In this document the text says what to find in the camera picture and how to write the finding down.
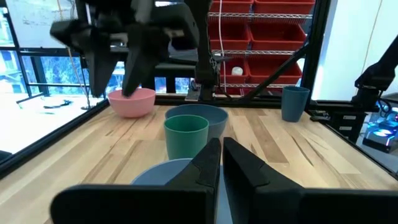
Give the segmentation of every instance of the blue bowl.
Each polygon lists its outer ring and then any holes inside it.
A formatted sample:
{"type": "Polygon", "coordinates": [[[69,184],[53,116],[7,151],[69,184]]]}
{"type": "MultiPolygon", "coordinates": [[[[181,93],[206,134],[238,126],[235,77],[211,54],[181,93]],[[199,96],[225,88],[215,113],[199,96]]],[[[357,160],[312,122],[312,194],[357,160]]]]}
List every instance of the blue bowl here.
{"type": "MultiPolygon", "coordinates": [[[[176,159],[153,166],[132,181],[132,185],[165,185],[181,172],[191,159],[176,159]]],[[[218,186],[217,222],[216,224],[232,223],[231,210],[225,188],[223,166],[220,167],[220,180],[218,186]]]]}
{"type": "Polygon", "coordinates": [[[228,113],[218,107],[210,105],[181,105],[166,112],[166,119],[178,115],[197,115],[209,121],[208,141],[212,138],[219,138],[224,132],[228,113]]]}

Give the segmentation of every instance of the wooden table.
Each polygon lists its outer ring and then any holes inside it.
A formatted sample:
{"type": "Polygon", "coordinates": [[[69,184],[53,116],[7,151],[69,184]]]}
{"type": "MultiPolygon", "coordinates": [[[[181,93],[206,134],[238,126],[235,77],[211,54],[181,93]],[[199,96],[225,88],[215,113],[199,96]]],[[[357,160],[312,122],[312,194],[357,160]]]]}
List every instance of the wooden table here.
{"type": "MultiPolygon", "coordinates": [[[[156,106],[141,119],[105,109],[0,181],[0,222],[51,223],[49,205],[59,191],[82,183],[129,184],[167,160],[163,122],[169,108],[156,106]]],[[[280,110],[225,110],[223,136],[304,187],[398,189],[389,174],[307,114],[286,123],[280,110]]]]}

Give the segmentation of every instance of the green cup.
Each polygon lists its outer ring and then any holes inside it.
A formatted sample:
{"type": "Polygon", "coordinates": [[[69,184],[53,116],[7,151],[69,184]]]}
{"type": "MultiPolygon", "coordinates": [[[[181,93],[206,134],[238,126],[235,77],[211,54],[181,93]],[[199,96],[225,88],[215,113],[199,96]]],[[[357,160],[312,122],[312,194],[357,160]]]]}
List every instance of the green cup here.
{"type": "Polygon", "coordinates": [[[164,123],[169,159],[194,158],[207,144],[209,122],[201,116],[180,115],[164,123]]]}

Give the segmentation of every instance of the wall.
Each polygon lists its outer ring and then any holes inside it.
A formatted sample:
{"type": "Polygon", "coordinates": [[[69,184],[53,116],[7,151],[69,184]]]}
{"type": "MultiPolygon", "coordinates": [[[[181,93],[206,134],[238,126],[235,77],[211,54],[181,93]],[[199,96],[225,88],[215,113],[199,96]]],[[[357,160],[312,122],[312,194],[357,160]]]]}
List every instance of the wall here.
{"type": "Polygon", "coordinates": [[[332,0],[313,100],[351,100],[356,93],[380,2],[332,0]]]}
{"type": "MultiPolygon", "coordinates": [[[[397,15],[398,1],[383,0],[369,46],[369,54],[365,63],[365,68],[378,62],[392,41],[397,37],[397,15]]],[[[391,93],[398,93],[398,78],[391,83],[390,87],[383,95],[391,93]]]]}

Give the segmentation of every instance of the white ball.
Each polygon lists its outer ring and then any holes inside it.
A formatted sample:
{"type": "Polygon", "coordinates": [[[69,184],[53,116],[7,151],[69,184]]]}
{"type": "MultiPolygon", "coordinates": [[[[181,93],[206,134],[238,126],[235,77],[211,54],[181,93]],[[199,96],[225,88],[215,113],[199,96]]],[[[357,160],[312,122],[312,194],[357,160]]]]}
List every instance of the white ball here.
{"type": "Polygon", "coordinates": [[[241,67],[232,68],[232,75],[243,75],[243,69],[241,67]]]}

